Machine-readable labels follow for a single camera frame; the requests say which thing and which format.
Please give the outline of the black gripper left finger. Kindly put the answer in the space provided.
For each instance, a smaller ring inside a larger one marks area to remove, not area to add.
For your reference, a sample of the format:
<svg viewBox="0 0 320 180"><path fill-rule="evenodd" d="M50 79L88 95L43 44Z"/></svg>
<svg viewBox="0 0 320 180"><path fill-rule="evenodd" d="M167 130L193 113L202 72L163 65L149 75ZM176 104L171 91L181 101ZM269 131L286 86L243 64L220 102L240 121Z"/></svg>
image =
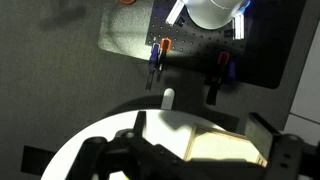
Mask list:
<svg viewBox="0 0 320 180"><path fill-rule="evenodd" d="M131 129L122 129L119 130L114 140L116 142L123 143L145 143L146 140L143 137L144 128L146 126L146 112L145 111L139 111L136 115L134 126Z"/></svg>

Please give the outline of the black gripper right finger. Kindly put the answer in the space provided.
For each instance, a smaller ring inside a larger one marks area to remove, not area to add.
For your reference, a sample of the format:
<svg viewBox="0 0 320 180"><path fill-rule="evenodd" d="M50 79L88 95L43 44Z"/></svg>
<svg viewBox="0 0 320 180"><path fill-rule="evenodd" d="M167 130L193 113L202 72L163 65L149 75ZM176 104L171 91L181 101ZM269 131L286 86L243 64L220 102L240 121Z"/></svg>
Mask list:
<svg viewBox="0 0 320 180"><path fill-rule="evenodd" d="M281 133L258 113L251 112L246 120L244 134L262 157L271 162Z"/></svg>

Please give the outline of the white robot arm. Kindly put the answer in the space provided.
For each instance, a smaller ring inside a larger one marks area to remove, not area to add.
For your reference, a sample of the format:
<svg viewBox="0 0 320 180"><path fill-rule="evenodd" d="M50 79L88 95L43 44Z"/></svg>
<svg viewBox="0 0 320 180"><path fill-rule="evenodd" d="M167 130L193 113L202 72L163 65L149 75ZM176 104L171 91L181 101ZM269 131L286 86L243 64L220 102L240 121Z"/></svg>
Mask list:
<svg viewBox="0 0 320 180"><path fill-rule="evenodd" d="M207 30L225 26L234 18L242 18L250 0L177 0L166 22L174 24L183 8L196 25ZM244 160L261 166L267 164L272 138L262 128L262 123L253 116L246 127L246 134L234 134L222 129L206 129L202 135L197 131L196 118L171 109L174 91L167 89L164 94L164 107L158 114L162 125L171 128L185 127L190 137L184 139L177 148L184 159L210 158L214 160Z"/></svg>

